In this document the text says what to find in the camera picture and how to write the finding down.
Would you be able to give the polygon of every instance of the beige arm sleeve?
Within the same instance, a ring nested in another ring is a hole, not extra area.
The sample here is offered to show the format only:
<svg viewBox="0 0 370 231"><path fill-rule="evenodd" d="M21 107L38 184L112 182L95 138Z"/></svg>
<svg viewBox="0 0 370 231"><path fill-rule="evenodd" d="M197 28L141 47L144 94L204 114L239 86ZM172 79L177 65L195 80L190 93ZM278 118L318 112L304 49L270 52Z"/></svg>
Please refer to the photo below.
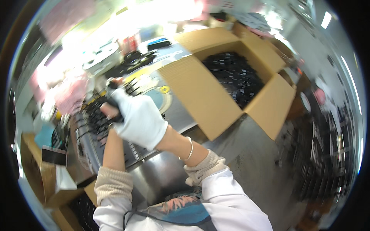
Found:
<svg viewBox="0 0 370 231"><path fill-rule="evenodd" d="M206 177L225 168L227 168L225 158L218 156L212 150L208 150L207 157L197 166L184 166L184 170L189 176L185 183L190 186L199 186Z"/></svg>
<svg viewBox="0 0 370 231"><path fill-rule="evenodd" d="M132 202L132 176L124 171L117 171L107 167L100 167L95 183L97 203L108 197L125 197Z"/></svg>

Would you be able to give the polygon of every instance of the white glove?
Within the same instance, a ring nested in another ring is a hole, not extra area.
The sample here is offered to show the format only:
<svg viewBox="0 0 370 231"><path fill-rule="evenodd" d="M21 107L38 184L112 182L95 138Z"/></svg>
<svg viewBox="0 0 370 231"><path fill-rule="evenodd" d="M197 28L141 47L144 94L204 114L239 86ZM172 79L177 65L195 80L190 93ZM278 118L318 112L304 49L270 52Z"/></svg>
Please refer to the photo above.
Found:
<svg viewBox="0 0 370 231"><path fill-rule="evenodd" d="M152 98L147 95L132 97L121 88L116 89L111 97L117 102L124 118L123 123L114 123L117 135L153 150L166 133L168 122L163 119Z"/></svg>

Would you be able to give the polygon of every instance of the silver bangle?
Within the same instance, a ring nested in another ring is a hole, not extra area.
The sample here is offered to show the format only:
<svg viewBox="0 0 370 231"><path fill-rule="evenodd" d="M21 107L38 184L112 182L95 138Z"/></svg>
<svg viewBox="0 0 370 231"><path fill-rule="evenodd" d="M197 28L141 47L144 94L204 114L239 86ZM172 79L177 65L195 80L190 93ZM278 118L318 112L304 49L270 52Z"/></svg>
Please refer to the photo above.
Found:
<svg viewBox="0 0 370 231"><path fill-rule="evenodd" d="M191 141L191 138L189 136L187 136L186 138L188 138L190 143L191 143L191 151L190 151L189 157L186 160L182 160L182 161L188 161L190 159L191 155L193 154L193 148L194 148L193 142Z"/></svg>

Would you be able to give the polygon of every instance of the smartphone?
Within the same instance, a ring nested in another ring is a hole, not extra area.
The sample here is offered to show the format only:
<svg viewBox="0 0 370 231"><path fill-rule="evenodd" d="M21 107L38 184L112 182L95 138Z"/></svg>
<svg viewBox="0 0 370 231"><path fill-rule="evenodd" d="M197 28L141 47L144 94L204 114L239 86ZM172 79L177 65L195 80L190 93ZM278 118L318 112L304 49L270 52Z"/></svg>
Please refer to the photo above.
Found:
<svg viewBox="0 0 370 231"><path fill-rule="evenodd" d="M48 163L67 166L67 151L61 149L43 145L41 158L43 161Z"/></svg>

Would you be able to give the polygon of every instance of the person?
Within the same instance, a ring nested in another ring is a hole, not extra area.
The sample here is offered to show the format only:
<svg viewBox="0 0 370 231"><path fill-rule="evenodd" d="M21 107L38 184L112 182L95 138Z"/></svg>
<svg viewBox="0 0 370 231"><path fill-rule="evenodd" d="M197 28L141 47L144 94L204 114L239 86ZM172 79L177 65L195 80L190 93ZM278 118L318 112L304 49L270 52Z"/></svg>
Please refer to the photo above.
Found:
<svg viewBox="0 0 370 231"><path fill-rule="evenodd" d="M99 230L272 230L268 216L234 180L225 158L177 133L149 96L128 96L119 88L111 97L124 122L109 130L95 183L98 207L93 218ZM117 112L110 114L110 107L104 104L101 111L113 117ZM145 210L132 210L133 181L125 171L122 139L178 156L189 176L186 184L194 190Z"/></svg>

